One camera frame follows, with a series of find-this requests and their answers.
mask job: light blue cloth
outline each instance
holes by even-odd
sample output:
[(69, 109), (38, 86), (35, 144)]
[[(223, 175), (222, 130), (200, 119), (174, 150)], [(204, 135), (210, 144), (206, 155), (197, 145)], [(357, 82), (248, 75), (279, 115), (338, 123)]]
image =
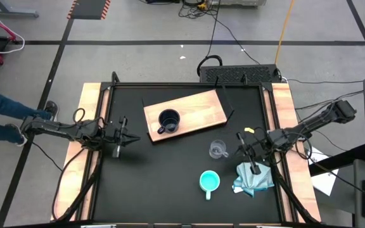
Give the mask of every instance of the light blue cloth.
[(259, 166), (261, 174), (253, 175), (250, 170), (250, 162), (243, 162), (236, 167), (236, 171), (239, 177), (233, 182), (232, 189), (235, 193), (241, 192), (242, 190), (254, 197), (255, 191), (263, 191), (268, 187), (273, 187), (271, 169), (260, 163), (256, 164)]

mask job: jeans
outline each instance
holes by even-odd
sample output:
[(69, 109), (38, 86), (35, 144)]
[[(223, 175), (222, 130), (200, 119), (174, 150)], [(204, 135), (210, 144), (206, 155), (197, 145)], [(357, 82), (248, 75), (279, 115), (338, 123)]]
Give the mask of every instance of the jeans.
[[(0, 95), (0, 115), (6, 115), (23, 120), (28, 116), (38, 116), (49, 120), (51, 114), (43, 110), (33, 110), (25, 105)], [(12, 127), (0, 125), (0, 141), (21, 144), (23, 138), (21, 133)]]

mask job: clear glass cup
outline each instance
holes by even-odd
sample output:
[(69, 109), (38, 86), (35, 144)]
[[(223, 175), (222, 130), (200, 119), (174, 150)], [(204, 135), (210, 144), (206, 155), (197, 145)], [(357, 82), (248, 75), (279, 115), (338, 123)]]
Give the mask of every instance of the clear glass cup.
[(211, 158), (215, 159), (218, 159), (222, 156), (227, 158), (229, 156), (229, 153), (226, 152), (226, 144), (220, 139), (213, 141), (212, 143), (210, 143), (209, 155), (211, 156)]

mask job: black table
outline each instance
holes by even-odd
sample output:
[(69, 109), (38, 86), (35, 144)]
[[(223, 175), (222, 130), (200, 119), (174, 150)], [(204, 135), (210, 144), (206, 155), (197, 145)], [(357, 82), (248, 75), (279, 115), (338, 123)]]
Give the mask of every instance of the black table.
[[(226, 115), (234, 114), (227, 125), (215, 126), (152, 143), (147, 135), (143, 113), (145, 106), (189, 96), (213, 89), (212, 85), (158, 87), (116, 87), (110, 95), (109, 121), (129, 119), (129, 132), (140, 135), (138, 142), (123, 148), (119, 160), (110, 157), (112, 148), (103, 154), (98, 187), (95, 190), (93, 219), (116, 223), (276, 223), (281, 211), (276, 187), (256, 192), (251, 198), (233, 193), (232, 183), (238, 177), (236, 166), (243, 159), (214, 160), (209, 156), (213, 140), (222, 139), (228, 152), (239, 145), (235, 133), (245, 127), (267, 128), (266, 109), (260, 85), (217, 89)], [(246, 141), (255, 139), (248, 135)], [(203, 171), (214, 170), (220, 178), (219, 188), (210, 201), (199, 187)]]

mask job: orange cable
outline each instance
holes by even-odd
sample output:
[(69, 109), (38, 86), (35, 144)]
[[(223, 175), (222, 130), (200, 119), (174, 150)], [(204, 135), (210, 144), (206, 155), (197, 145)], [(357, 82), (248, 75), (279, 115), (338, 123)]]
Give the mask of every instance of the orange cable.
[(288, 12), (286, 14), (286, 18), (285, 18), (283, 30), (281, 31), (281, 37), (279, 38), (279, 42), (278, 42), (278, 48), (277, 48), (277, 53), (276, 53), (276, 60), (274, 61), (274, 64), (275, 65), (277, 65), (277, 62), (278, 62), (279, 51), (281, 50), (281, 42), (283, 41), (284, 31), (285, 31), (285, 28), (286, 28), (286, 24), (288, 23), (288, 20), (290, 19), (291, 10), (292, 10), (292, 6), (294, 5), (294, 2), (295, 2), (295, 0), (291, 0), (290, 9), (288, 10)]

